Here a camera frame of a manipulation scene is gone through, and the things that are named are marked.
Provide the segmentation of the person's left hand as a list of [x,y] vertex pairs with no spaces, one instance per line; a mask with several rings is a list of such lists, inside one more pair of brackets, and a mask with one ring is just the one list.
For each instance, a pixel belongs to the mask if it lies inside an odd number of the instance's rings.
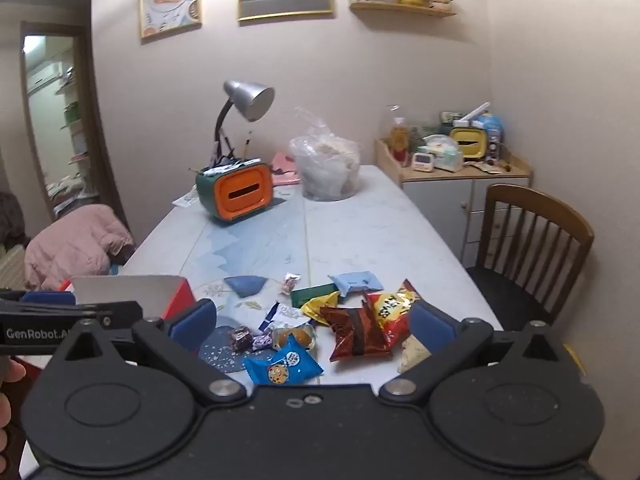
[[[25,367],[10,359],[8,356],[2,356],[1,358],[1,383],[8,382],[14,384],[14,382],[20,382],[26,376]],[[6,427],[9,425],[12,417],[12,408],[9,398],[4,394],[0,394],[0,452],[1,452],[1,472],[5,472],[8,468],[8,461],[4,452],[8,446],[9,436],[6,431]]]

